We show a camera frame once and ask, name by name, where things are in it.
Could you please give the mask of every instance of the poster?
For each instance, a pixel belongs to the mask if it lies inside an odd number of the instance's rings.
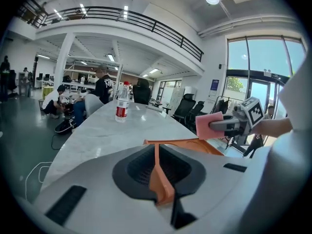
[[[216,91],[218,90],[219,80],[213,79],[210,87],[209,95],[216,96]]]

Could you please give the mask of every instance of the computer monitor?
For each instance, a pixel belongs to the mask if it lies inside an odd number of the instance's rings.
[[[50,78],[50,74],[46,74],[43,80],[49,80],[49,78]]]

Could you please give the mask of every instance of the gray floor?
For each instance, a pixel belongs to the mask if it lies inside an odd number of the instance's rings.
[[[63,119],[51,119],[39,109],[38,96],[20,97],[0,104],[1,168],[15,195],[25,198],[25,179],[40,162],[53,161],[58,151],[51,148],[54,128]],[[70,134],[55,136],[54,148],[60,148]],[[38,166],[27,180],[27,198],[32,202],[39,194]],[[40,180],[43,181],[48,168],[43,168]]]

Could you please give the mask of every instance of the sneaker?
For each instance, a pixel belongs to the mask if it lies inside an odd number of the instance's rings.
[[[58,119],[58,118],[59,118],[58,115],[54,115],[54,114],[50,114],[50,117],[51,117],[52,119]]]

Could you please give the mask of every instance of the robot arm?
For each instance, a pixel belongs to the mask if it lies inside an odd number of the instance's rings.
[[[224,115],[223,120],[211,122],[209,128],[224,131],[227,137],[247,136],[263,118],[260,100],[250,97],[236,105],[230,115]]]

